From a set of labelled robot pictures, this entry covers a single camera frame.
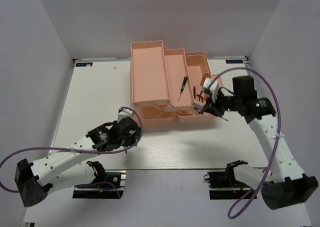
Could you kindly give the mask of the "blue handled screwdriver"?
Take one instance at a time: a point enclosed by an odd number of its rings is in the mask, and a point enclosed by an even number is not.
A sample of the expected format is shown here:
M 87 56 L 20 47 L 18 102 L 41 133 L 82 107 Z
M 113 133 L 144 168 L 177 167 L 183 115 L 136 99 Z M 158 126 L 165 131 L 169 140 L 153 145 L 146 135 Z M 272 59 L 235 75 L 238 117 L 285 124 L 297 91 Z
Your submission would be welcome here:
M 202 105 L 200 105 L 199 103 L 192 103 L 192 106 L 199 111 L 200 113 L 204 112 L 204 107 Z

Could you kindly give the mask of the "long thin hex key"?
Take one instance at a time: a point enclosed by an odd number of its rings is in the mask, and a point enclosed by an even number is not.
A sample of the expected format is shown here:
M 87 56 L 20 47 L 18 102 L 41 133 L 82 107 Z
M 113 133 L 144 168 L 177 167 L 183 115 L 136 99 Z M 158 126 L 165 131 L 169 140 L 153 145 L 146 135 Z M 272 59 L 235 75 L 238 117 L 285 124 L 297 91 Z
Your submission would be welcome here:
M 195 86 L 193 86 L 193 91 L 192 91 L 192 93 L 193 93 L 193 98 L 194 98 L 194 100 L 196 99 L 196 87 Z

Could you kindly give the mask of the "black green precision screwdriver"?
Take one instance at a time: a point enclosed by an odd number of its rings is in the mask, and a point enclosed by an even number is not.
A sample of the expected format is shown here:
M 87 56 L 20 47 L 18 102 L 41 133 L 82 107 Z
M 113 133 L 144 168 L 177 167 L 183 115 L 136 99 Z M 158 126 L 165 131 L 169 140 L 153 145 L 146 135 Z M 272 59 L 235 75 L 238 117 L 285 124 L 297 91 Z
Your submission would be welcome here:
M 185 89 L 185 86 L 186 86 L 187 81 L 188 81 L 188 77 L 185 76 L 185 77 L 183 78 L 182 85 L 181 85 L 181 88 L 180 88 L 178 101 L 181 99 L 181 96 L 182 96 L 182 93 L 183 93 L 183 91 L 184 91 L 184 89 Z

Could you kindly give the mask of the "pink plastic toolbox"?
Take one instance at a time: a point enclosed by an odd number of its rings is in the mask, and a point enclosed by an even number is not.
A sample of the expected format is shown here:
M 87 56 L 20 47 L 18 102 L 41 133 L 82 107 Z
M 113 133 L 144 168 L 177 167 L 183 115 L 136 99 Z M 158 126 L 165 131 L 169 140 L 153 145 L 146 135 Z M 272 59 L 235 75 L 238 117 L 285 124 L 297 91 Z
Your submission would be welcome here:
M 188 80 L 178 100 L 184 77 Z M 205 103 L 200 91 L 207 77 L 214 75 L 204 52 L 167 49 L 161 40 L 131 43 L 131 105 L 145 127 L 212 122 L 213 115 L 192 106 Z M 203 102 L 194 99 L 194 86 Z

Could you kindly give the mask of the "small dark hex key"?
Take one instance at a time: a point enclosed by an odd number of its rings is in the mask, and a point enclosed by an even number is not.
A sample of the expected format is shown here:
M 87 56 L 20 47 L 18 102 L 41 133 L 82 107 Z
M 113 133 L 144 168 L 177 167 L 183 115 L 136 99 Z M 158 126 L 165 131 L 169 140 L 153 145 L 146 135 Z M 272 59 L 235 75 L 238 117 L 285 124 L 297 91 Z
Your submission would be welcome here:
M 197 94 L 196 97 L 198 97 L 199 102 L 202 102 L 202 103 L 204 102 L 204 98 L 201 94 Z

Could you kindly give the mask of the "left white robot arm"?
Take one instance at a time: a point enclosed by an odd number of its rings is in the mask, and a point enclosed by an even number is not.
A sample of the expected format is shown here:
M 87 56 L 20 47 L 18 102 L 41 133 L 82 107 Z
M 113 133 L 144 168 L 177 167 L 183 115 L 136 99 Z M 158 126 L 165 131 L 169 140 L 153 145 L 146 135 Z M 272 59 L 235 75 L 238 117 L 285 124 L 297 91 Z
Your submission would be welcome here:
M 51 193 L 69 187 L 119 187 L 102 164 L 91 159 L 135 145 L 141 133 L 141 127 L 133 118 L 124 117 L 90 130 L 66 152 L 60 150 L 32 162 L 19 161 L 14 180 L 23 205 L 35 206 Z

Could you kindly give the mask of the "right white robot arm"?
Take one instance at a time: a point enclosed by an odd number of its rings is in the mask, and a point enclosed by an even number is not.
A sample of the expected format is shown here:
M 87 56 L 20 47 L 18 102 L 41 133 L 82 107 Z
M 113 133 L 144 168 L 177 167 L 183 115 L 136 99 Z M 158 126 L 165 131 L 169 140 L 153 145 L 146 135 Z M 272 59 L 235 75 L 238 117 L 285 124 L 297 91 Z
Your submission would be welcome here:
M 226 111 L 244 117 L 268 158 L 268 165 L 264 172 L 259 172 L 244 160 L 230 162 L 225 169 L 226 182 L 233 187 L 244 183 L 260 192 L 271 210 L 305 203 L 319 183 L 315 176 L 307 176 L 296 162 L 278 131 L 280 120 L 271 101 L 258 98 L 251 76 L 234 77 L 232 83 L 230 95 L 224 95 L 219 83 L 207 77 L 202 86 L 207 96 L 202 111 L 219 118 Z

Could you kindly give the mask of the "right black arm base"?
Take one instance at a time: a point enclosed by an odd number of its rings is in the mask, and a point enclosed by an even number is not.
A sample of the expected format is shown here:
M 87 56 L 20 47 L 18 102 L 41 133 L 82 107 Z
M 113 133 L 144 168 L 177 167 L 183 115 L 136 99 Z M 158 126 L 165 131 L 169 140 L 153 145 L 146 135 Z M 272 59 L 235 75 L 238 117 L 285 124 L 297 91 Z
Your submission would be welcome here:
M 224 170 L 207 172 L 203 179 L 208 182 L 211 200 L 238 200 L 241 197 L 248 200 L 253 195 L 249 184 L 256 187 L 262 175 L 248 162 L 236 160 L 228 163 Z

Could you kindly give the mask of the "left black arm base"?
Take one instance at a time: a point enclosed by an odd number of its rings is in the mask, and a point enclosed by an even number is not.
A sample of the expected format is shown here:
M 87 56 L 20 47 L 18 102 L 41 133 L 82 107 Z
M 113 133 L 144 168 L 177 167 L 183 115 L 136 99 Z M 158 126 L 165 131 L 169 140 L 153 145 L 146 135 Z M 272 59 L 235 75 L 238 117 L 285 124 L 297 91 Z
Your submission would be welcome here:
M 106 170 L 98 161 L 88 161 L 93 170 L 91 183 L 75 186 L 73 199 L 120 199 L 124 193 L 127 172 L 125 170 Z

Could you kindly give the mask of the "right blue table label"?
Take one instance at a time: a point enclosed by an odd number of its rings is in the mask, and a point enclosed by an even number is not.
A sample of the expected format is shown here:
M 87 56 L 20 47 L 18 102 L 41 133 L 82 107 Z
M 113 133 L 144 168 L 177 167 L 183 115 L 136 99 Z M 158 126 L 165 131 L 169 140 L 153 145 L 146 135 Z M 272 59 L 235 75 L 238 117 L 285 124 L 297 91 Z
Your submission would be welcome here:
M 227 64 L 243 64 L 243 60 L 242 59 L 226 59 L 225 62 Z

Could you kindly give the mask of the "blue table label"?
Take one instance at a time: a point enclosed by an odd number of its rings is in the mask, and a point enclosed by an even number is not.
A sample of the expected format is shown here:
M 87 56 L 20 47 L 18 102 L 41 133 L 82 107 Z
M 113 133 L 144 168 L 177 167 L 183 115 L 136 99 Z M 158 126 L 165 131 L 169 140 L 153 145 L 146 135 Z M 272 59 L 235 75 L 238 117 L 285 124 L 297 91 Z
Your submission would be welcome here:
M 226 59 L 225 62 L 227 64 L 243 64 L 243 60 L 242 59 Z
M 92 67 L 92 62 L 78 62 L 75 64 L 76 67 Z

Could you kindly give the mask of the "left blue table label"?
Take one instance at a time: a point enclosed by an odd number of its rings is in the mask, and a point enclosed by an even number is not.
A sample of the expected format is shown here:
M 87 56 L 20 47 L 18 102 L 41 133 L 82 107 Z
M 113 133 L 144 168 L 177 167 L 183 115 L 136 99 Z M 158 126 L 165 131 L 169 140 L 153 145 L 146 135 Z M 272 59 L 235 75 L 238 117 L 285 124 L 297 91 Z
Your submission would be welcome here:
M 75 64 L 76 67 L 92 67 L 92 62 L 78 62 Z

